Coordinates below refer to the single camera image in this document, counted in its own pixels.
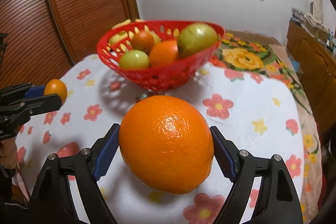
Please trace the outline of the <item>person's left hand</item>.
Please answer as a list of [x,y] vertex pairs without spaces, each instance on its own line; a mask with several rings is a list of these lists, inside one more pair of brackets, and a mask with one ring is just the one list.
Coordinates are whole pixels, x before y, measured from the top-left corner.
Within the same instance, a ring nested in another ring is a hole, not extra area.
[[1,141],[1,166],[5,169],[14,169],[17,164],[21,165],[18,159],[16,136]]

